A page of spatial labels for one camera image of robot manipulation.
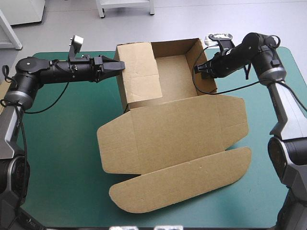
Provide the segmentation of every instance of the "green table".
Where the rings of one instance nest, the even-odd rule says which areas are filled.
[[[208,50],[211,58],[216,49]],[[112,58],[114,52],[84,52]],[[291,52],[278,53],[288,72],[286,82],[303,102],[306,85]],[[66,59],[68,53],[38,53],[34,57]],[[243,70],[218,79],[220,91],[257,80],[251,71],[245,80]],[[50,105],[65,84],[45,85],[37,94],[32,111]],[[185,227],[268,227],[286,195],[267,153],[269,132],[277,119],[269,93],[264,86],[229,93],[246,102],[249,134],[233,148],[249,146],[252,162],[238,182],[179,204],[146,214],[131,214],[119,209],[110,199],[111,185],[132,175],[107,174],[103,171],[96,131],[122,114],[115,78],[103,82],[71,83],[50,110],[25,115],[31,178],[23,208],[46,226],[90,227],[181,224]]]

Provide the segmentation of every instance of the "cardboard box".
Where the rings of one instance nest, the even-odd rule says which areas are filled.
[[[107,173],[140,174],[110,188],[123,210],[142,213],[198,196],[238,180],[248,148],[225,151],[248,133],[243,99],[202,95],[192,82],[198,38],[117,46],[126,69],[118,76],[125,114],[97,132]],[[201,55],[198,63],[207,58]],[[196,84],[214,92],[214,80]]]
[[[198,38],[117,46],[115,59],[124,61],[126,66],[117,78],[123,110],[202,95],[191,76],[202,50]],[[206,60],[202,53],[198,64]],[[202,80],[200,73],[195,81],[202,91],[216,90],[214,80]]]

